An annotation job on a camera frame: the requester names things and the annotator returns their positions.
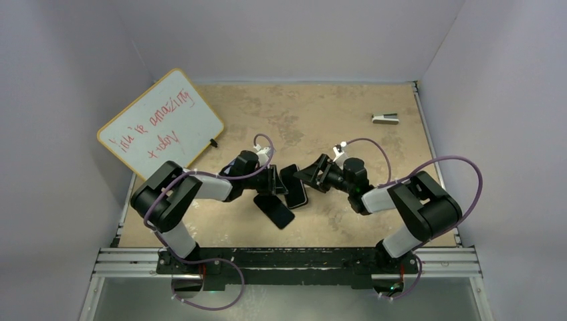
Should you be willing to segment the lavender phone case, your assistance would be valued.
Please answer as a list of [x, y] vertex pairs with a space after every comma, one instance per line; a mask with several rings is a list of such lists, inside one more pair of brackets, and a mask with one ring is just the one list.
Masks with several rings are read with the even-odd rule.
[[220, 171], [219, 171], [219, 176], [222, 177], [234, 177], [235, 174], [232, 170], [234, 163], [229, 163], [228, 165], [224, 166]]

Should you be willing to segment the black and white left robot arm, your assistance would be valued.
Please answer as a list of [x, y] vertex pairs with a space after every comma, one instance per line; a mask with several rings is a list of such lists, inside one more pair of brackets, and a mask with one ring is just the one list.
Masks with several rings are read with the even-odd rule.
[[183, 225], [191, 203], [195, 199], [228, 203], [245, 190], [254, 190], [261, 197], [288, 193], [275, 165], [256, 152], [243, 150], [217, 174], [186, 171], [168, 160], [132, 194], [130, 206], [172, 253], [174, 266], [189, 274], [200, 260], [199, 244]]

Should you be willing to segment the black phone case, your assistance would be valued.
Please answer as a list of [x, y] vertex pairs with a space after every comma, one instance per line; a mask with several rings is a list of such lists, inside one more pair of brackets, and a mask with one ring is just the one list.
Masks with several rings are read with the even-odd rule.
[[280, 171], [281, 181], [288, 190], [284, 199], [289, 209], [297, 209], [308, 204], [305, 186], [301, 180], [294, 176], [298, 171], [299, 167], [296, 164], [289, 165]]

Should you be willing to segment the black smartphone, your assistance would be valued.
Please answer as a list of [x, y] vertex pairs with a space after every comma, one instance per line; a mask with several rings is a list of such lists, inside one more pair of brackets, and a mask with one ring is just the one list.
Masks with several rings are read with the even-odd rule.
[[253, 202], [278, 228], [286, 228], [296, 216], [275, 195], [257, 195]]

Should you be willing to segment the silver-edged smartphone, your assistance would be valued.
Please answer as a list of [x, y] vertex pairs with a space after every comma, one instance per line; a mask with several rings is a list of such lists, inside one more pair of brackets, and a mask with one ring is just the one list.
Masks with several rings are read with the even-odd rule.
[[296, 209], [308, 204], [308, 196], [303, 182], [295, 177], [286, 181], [288, 194], [285, 196], [286, 205], [289, 209]]

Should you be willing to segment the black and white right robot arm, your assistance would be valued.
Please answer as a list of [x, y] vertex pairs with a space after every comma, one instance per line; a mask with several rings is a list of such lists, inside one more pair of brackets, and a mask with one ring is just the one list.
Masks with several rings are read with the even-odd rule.
[[443, 234], [463, 216], [454, 198], [425, 171], [378, 188], [370, 184], [363, 160], [350, 157], [337, 165], [328, 155], [321, 154], [294, 177], [321, 193], [330, 189], [345, 192], [351, 208], [361, 215], [398, 211], [403, 225], [375, 247], [376, 265], [384, 272], [399, 267], [402, 256]]

